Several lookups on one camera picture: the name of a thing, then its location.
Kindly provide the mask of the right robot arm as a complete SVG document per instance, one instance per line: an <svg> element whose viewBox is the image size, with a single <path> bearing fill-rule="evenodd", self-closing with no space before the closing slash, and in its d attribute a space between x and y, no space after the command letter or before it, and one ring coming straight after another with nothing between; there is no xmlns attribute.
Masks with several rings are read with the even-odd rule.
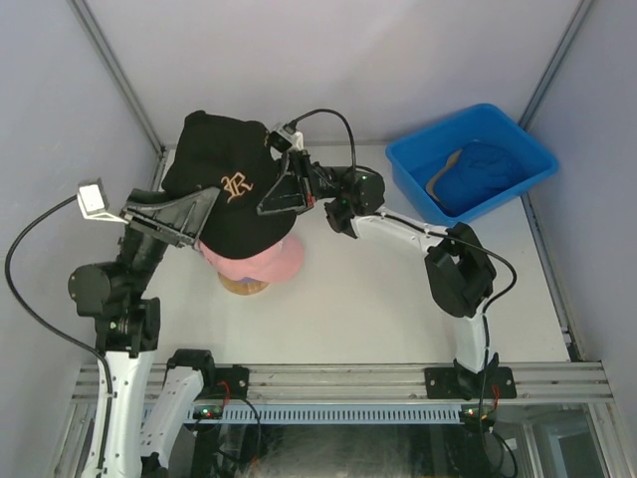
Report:
<svg viewBox="0 0 637 478"><path fill-rule="evenodd" d="M307 151L283 154L281 172L258 203L261 216L303 214L319 201L330 228L353 239L377 241L418 255L424 262L435 304L454 318L454 365L459 389L478 397L490 389L493 374L487 331L480 314L497 276L473 229L411 220L384 206L382 176L366 166L322 166Z"/></svg>

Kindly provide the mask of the purple baseball cap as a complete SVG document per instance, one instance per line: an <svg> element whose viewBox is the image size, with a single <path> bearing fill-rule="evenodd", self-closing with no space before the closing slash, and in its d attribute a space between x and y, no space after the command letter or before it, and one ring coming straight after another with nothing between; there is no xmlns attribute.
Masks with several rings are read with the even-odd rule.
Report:
<svg viewBox="0 0 637 478"><path fill-rule="evenodd" d="M257 280L257 279L252 279L252 278L243 278L241 280L236 281L239 284L263 284L263 281Z"/></svg>

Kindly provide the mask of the pink baseball cap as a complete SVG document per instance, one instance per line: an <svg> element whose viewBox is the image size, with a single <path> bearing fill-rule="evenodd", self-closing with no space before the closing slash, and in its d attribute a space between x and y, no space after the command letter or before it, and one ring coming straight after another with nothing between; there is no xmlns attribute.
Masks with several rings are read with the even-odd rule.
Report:
<svg viewBox="0 0 637 478"><path fill-rule="evenodd" d="M201 241L197 246L203 258L217 273L235 282L284 283L299 273L305 259L304 245L293 233L263 252L245 259L225 258Z"/></svg>

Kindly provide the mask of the black baseball cap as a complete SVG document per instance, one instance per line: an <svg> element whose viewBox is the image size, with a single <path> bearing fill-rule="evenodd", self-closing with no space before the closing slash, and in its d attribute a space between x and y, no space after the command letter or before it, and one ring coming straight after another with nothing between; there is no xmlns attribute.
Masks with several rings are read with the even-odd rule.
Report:
<svg viewBox="0 0 637 478"><path fill-rule="evenodd" d="M296 222L293 212L257 213L280 174L267 136L267 128L256 120L193 112L184 120L174 161L162 180L172 198L219 189L200 241L224 258L255 256L280 242Z"/></svg>

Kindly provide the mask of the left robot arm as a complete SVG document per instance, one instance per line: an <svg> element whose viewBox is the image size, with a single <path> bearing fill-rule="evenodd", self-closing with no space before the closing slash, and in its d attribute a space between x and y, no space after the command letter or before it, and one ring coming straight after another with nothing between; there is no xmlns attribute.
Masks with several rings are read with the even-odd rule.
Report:
<svg viewBox="0 0 637 478"><path fill-rule="evenodd" d="M121 211L112 213L99 180L79 186L85 219L124 227L114 260L81 266L68 282L78 315L93 319L97 334L99 395L85 477L168 476L187 411L196 397L217 388L210 352L178 350L158 401L150 414L143 413L160 333L160 301L143 294L168 247L195 245L219 193L209 187L170 198L134 189Z"/></svg>

